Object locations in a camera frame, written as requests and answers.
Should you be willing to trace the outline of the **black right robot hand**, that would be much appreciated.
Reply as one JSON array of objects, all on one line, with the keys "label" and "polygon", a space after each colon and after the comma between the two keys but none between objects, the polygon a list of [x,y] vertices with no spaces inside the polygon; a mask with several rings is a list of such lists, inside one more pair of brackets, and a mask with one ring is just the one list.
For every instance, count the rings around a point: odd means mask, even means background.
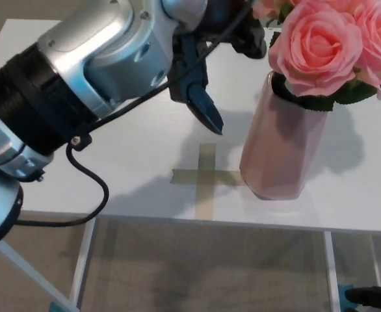
[{"label": "black right robot hand", "polygon": [[345,291],[348,301],[361,305],[381,309],[381,287],[359,287]]}]

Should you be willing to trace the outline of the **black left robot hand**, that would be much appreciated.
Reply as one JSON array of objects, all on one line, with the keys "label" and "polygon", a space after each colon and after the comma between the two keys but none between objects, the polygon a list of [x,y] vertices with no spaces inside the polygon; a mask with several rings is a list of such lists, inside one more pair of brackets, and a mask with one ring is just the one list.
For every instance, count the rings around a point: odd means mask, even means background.
[{"label": "black left robot hand", "polygon": [[208,1],[204,17],[192,32],[173,36],[174,58],[168,74],[173,101],[184,103],[210,131],[221,134],[224,122],[206,91],[208,43],[231,44],[235,52],[258,60],[267,52],[265,31],[249,1]]}]

